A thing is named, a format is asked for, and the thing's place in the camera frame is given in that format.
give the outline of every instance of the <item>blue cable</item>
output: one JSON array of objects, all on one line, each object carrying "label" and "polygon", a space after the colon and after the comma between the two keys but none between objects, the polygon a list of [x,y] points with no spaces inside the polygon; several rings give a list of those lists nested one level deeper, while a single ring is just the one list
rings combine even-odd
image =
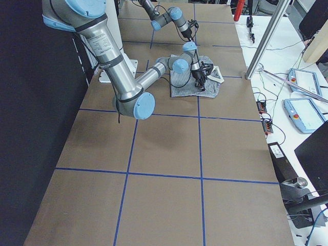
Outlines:
[{"label": "blue cable", "polygon": [[316,220],[314,221],[314,224],[313,224],[313,226],[312,226],[311,232],[310,232],[310,234],[308,235],[307,241],[305,242],[305,246],[308,246],[308,245],[309,245],[309,241],[310,241],[310,238],[311,238],[311,236],[312,236],[312,233],[313,233],[314,227],[316,226],[316,223],[317,223],[317,221],[318,221],[320,215],[323,214],[323,212],[326,211],[327,209],[328,209],[328,208],[325,208],[324,210],[322,210],[322,211],[318,214],[318,216],[317,216],[317,218],[316,218]]}]

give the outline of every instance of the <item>red object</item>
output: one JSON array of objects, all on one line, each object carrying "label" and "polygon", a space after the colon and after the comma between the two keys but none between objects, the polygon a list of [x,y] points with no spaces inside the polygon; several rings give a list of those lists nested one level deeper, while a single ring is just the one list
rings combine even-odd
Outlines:
[{"label": "red object", "polygon": [[245,0],[239,0],[239,2],[237,4],[237,9],[235,11],[234,21],[236,21],[236,22],[239,21],[239,17],[241,15],[244,4],[245,4]]}]

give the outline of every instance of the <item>white table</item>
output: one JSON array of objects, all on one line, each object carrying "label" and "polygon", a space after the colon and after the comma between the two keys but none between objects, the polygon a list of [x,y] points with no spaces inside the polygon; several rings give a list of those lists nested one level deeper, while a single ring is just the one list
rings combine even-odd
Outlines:
[{"label": "white table", "polygon": [[[254,27],[252,29],[253,33],[255,34],[255,43],[253,44],[252,41],[249,39],[249,29],[246,26],[247,16],[242,15],[238,22],[235,23],[237,28],[237,33],[240,41],[240,45],[242,46],[244,60],[247,66],[251,63],[251,60],[255,54],[255,48],[249,47],[257,47],[260,43],[260,40],[263,37],[263,34],[266,30],[266,27],[270,21],[269,16],[254,16],[253,22]],[[296,30],[294,29],[293,25],[289,21],[287,17],[283,17],[277,30],[275,31],[270,44],[268,45],[267,49],[277,49],[277,48],[284,48],[286,46],[291,47],[285,48],[283,50],[266,50],[263,58],[261,59],[261,63],[264,65],[264,68],[272,73],[288,73],[288,70],[294,66],[294,68],[298,68],[299,62],[296,62],[298,59],[301,51],[304,49],[304,44],[301,42],[300,37],[298,36]],[[327,86],[327,82],[325,81],[324,77],[322,76],[318,67],[313,64],[305,63],[303,60],[299,64],[299,68],[308,71],[313,71],[317,73],[319,83],[322,86]],[[295,169],[296,173],[300,177],[304,177],[307,180],[309,178],[305,174],[303,168],[301,167],[294,150],[306,139],[309,137],[310,134],[300,134],[299,131],[295,128],[293,123],[290,121],[285,109],[283,108],[282,100],[286,98],[300,98],[303,97],[300,93],[291,92],[288,85],[282,86],[281,81],[270,77],[265,73],[261,73],[262,78],[264,81],[265,88],[269,91],[278,94],[280,88],[282,90],[277,100],[277,104],[274,110],[274,101],[267,102],[267,110],[268,113],[273,116],[273,123],[283,129],[286,134],[286,140],[281,145],[282,150],[286,154],[286,157],[292,164],[293,168]],[[278,74],[283,78],[286,78],[285,74]],[[251,79],[253,91],[260,92],[266,95],[267,99],[276,99],[276,97],[271,94],[270,92],[266,91],[263,88],[263,83],[260,79],[259,73],[255,73]],[[328,98],[328,89],[322,89],[323,97]],[[321,112],[328,112],[328,105],[321,103],[317,100],[314,100]],[[273,126],[274,134],[270,134],[267,138],[267,142],[278,142],[281,143],[284,139],[283,133]],[[307,187],[310,191],[314,191],[314,187],[311,183],[309,183]],[[307,235],[310,233],[311,228],[303,228],[297,229],[295,228],[292,221],[290,221],[291,231],[293,234],[295,245],[304,245],[306,241]],[[315,228],[312,234],[310,244],[309,245],[328,245],[328,223],[326,223],[326,227]]]}]

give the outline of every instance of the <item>sticker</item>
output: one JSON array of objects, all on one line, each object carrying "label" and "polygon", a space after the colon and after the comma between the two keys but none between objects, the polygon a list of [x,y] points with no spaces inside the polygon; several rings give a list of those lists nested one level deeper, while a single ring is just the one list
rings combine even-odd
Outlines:
[{"label": "sticker", "polygon": [[284,157],[283,153],[281,152],[280,148],[278,147],[278,145],[271,145],[270,146],[273,154],[275,155],[276,158],[282,158]]},{"label": "sticker", "polygon": [[104,55],[106,51],[112,49],[111,42],[105,33],[89,38],[88,42],[96,56]]}]

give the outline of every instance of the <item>striped cloth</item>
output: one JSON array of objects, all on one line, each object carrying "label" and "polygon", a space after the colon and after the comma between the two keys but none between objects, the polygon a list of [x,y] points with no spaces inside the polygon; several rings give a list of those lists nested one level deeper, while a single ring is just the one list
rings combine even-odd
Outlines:
[{"label": "striped cloth", "polygon": [[[209,59],[207,56],[200,56],[199,57],[200,62],[204,63],[213,63],[211,59]],[[211,76],[215,78],[222,78],[222,75],[219,74],[216,70],[213,70],[211,73]],[[200,88],[195,87],[196,80],[191,75],[191,71],[185,72],[183,74],[178,74],[171,70],[170,72],[170,81],[171,84],[174,86],[182,86],[184,85],[187,80],[189,79],[189,82],[183,86],[182,88],[175,88],[173,86],[171,87],[171,97],[179,97],[179,96],[203,96],[203,97],[210,97],[214,98],[219,94],[219,89],[221,86],[221,83],[207,79],[205,82],[205,91],[201,91]]]}]

